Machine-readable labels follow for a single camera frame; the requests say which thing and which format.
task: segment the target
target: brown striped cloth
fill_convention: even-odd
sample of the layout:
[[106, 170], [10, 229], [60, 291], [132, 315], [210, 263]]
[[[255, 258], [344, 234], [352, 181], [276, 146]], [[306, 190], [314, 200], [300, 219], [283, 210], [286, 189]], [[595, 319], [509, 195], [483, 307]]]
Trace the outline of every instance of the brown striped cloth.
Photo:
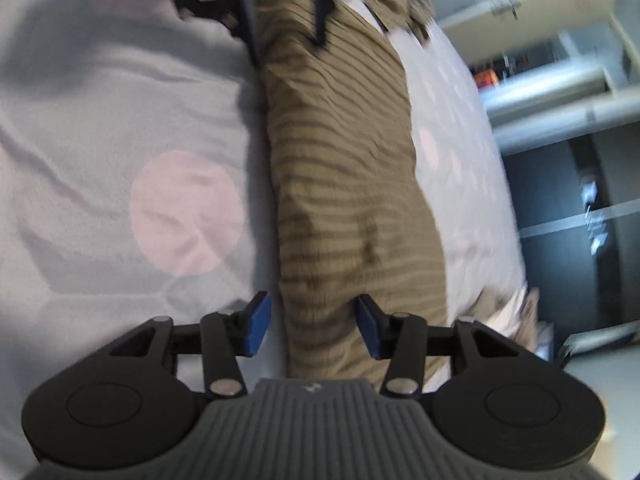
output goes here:
[[254, 3], [289, 372], [380, 384], [388, 363], [367, 354], [352, 298], [367, 293], [388, 313], [447, 322], [440, 237], [414, 175], [404, 68], [344, 3], [327, 21], [326, 49], [309, 40], [313, 0]]

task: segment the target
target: mattress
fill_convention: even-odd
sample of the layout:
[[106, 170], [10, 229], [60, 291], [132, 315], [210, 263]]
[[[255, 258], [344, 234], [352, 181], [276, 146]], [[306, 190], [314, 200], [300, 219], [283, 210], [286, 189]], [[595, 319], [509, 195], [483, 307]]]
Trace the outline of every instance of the mattress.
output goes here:
[[[365, 18], [360, 0], [348, 0]], [[524, 266], [473, 80], [431, 27], [390, 38], [412, 104], [416, 177], [446, 258], [449, 318]], [[115, 336], [275, 299], [251, 387], [282, 376], [265, 103], [244, 46], [169, 0], [0, 0], [0, 478], [34, 465], [27, 394]], [[178, 376], [202, 389], [195, 358]]]

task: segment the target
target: white bed sheet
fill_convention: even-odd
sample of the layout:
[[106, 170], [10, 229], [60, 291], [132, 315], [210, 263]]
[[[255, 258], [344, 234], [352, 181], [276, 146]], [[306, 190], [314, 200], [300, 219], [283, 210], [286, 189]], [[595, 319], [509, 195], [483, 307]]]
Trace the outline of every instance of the white bed sheet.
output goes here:
[[[453, 318], [485, 286], [524, 283], [511, 199], [442, 32], [391, 41]], [[276, 291], [274, 218], [263, 98], [221, 25], [183, 23], [169, 0], [0, 0], [0, 478], [34, 465], [19, 413], [43, 380], [149, 317]], [[241, 366], [251, 385], [284, 363], [276, 316]], [[195, 360], [179, 376], [202, 388]]]

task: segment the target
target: bed sheet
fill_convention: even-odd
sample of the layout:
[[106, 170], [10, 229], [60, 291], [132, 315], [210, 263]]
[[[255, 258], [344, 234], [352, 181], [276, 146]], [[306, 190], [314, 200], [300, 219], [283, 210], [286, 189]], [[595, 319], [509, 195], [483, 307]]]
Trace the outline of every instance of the bed sheet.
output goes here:
[[[453, 318], [524, 282], [511, 200], [453, 47], [392, 41]], [[242, 44], [169, 0], [0, 0], [0, 479], [34, 465], [19, 413], [43, 380], [149, 317], [277, 291], [264, 106]], [[250, 386], [284, 374], [275, 299]], [[196, 359], [178, 376], [202, 389]]]

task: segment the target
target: screw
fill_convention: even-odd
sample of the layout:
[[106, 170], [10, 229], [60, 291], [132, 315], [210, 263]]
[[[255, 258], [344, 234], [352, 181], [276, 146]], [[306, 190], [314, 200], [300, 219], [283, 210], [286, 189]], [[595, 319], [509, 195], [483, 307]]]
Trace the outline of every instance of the screw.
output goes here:
[[209, 385], [209, 390], [220, 397], [235, 397], [242, 391], [242, 384], [235, 379], [218, 379]]
[[397, 377], [386, 383], [386, 389], [396, 395], [409, 396], [418, 391], [418, 383], [408, 377]]

